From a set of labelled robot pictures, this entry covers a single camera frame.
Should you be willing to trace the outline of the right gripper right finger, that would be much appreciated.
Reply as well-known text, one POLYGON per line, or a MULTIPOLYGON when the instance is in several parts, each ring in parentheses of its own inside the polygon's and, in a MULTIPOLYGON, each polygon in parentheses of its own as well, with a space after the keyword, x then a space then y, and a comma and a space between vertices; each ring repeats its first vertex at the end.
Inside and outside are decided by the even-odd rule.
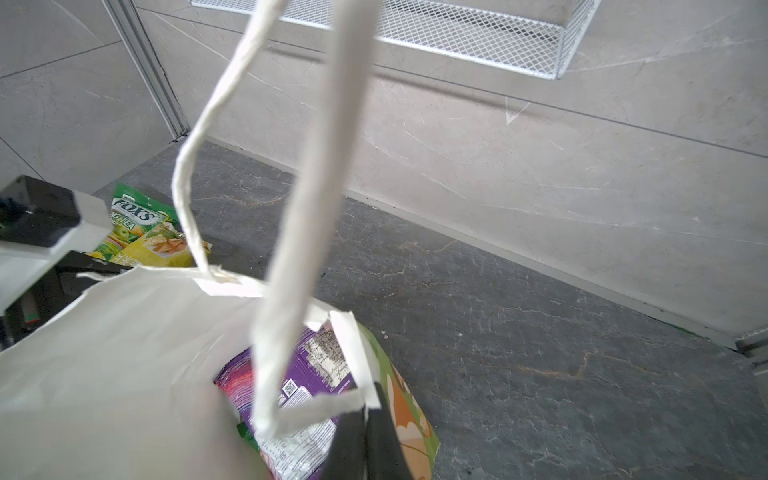
POLYGON ((395 424, 380 383, 375 383, 381 407, 368 410, 366 425, 366 478, 368 480, 412 480, 395 424))

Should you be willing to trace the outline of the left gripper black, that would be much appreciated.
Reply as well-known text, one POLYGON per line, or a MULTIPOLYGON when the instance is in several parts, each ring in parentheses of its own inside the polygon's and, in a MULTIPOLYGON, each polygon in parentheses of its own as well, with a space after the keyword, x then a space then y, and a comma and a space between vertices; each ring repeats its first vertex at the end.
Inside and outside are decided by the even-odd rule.
POLYGON ((111 277, 127 270, 128 267, 84 253, 69 252, 1 316, 1 349, 31 335, 96 283, 79 274, 111 277))

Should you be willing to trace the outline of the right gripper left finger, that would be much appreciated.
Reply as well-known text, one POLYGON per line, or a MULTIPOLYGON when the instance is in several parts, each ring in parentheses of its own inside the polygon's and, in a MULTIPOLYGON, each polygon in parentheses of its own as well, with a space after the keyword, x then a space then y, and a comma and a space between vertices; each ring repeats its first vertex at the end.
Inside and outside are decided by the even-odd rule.
POLYGON ((362 480, 366 462, 365 452, 365 411, 341 415, 323 466, 321 479, 362 480))

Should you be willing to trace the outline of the green Fox's candy bag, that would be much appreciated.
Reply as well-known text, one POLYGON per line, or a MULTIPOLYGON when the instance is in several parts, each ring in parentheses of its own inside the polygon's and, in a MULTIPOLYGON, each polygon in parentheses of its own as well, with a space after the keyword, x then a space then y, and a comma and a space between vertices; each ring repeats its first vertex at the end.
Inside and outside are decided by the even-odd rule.
POLYGON ((87 255, 109 261, 128 245, 163 222, 178 220, 173 206, 150 198, 141 191, 118 183, 109 210, 112 230, 87 255))

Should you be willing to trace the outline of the purple snack packet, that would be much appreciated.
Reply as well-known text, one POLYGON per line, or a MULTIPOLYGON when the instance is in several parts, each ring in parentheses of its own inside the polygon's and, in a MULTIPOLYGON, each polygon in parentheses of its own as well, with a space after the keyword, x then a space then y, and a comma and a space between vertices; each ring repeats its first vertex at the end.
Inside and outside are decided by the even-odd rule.
MULTIPOLYGON (((239 416, 238 433, 256 449, 273 479, 319 479, 338 419, 326 419, 289 436, 267 439, 249 424, 253 405, 251 355, 244 350, 214 378, 239 416)), ((304 329, 282 382, 278 403, 295 407, 319 394, 337 395, 355 383, 334 331, 304 329)))

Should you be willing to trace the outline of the white floral paper bag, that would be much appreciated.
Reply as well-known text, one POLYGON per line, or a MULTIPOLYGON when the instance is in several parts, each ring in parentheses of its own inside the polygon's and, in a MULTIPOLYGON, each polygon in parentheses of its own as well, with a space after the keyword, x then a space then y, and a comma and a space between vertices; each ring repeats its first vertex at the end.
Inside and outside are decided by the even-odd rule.
POLYGON ((175 163, 172 195, 196 265, 136 266, 96 283, 1 355, 5 479, 272 478, 213 380, 249 350, 249 424, 267 439, 381 404, 382 385, 413 479, 438 438, 374 336, 316 300, 358 137, 381 5, 339 1, 317 108, 264 280, 213 265, 190 207, 197 154, 285 10, 261 1, 175 163), (355 387, 295 406, 278 395, 304 329, 329 326, 355 387))

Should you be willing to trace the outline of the yellow snack bag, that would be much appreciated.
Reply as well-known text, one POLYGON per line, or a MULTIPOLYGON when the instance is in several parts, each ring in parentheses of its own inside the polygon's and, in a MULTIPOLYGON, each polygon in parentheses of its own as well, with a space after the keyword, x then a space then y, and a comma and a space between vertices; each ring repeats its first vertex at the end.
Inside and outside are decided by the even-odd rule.
POLYGON ((163 222, 111 257, 112 263, 126 266, 179 267, 196 265, 186 236, 170 222, 163 222))

